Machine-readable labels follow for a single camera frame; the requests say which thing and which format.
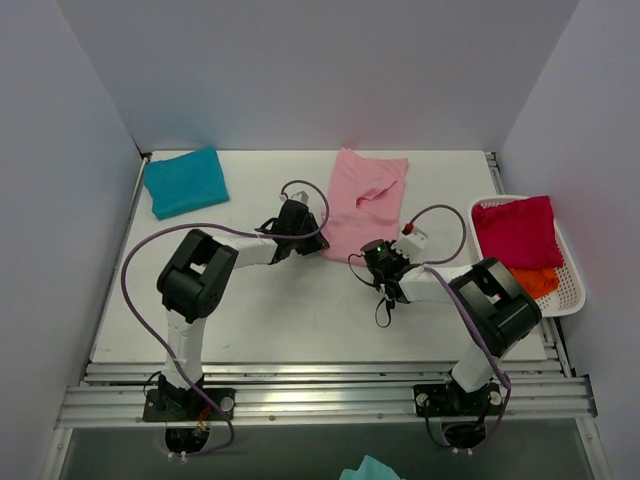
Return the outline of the pink t shirt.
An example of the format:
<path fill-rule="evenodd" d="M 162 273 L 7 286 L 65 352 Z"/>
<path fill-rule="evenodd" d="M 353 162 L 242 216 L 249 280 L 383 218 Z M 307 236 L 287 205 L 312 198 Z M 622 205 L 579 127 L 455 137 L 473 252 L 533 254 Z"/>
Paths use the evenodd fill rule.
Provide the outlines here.
<path fill-rule="evenodd" d="M 396 238 L 408 170 L 406 158 L 376 159 L 351 149 L 339 151 L 327 192 L 325 258 L 345 263 L 373 240 Z"/>

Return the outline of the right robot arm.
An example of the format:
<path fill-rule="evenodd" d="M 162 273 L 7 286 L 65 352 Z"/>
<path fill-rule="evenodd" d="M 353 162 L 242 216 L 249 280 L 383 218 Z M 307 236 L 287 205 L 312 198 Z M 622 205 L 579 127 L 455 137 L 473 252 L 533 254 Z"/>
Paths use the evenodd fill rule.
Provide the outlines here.
<path fill-rule="evenodd" d="M 418 264 L 381 239 L 361 248 L 369 285 L 389 307 L 449 301 L 458 311 L 472 346 L 453 367 L 444 400 L 455 412 L 469 411 L 480 400 L 481 388 L 496 378 L 509 386 L 500 362 L 542 319 L 537 302 L 497 259 L 485 258 L 460 268 Z"/>

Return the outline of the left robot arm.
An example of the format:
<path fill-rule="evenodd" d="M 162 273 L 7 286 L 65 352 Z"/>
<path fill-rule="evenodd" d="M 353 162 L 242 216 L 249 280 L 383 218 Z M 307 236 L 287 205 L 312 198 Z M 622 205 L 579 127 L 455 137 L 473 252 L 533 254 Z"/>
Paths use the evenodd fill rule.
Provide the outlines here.
<path fill-rule="evenodd" d="M 166 408 L 179 419 L 194 417 L 202 395 L 193 386 L 203 379 L 201 353 L 206 319 L 213 313 L 233 271 L 273 265 L 293 252 L 306 256 L 329 247 L 318 223 L 301 200 L 286 200 L 279 215 L 254 236 L 218 237 L 192 229 L 162 270 L 157 281 L 167 311 L 168 345 L 164 380 L 172 386 Z"/>

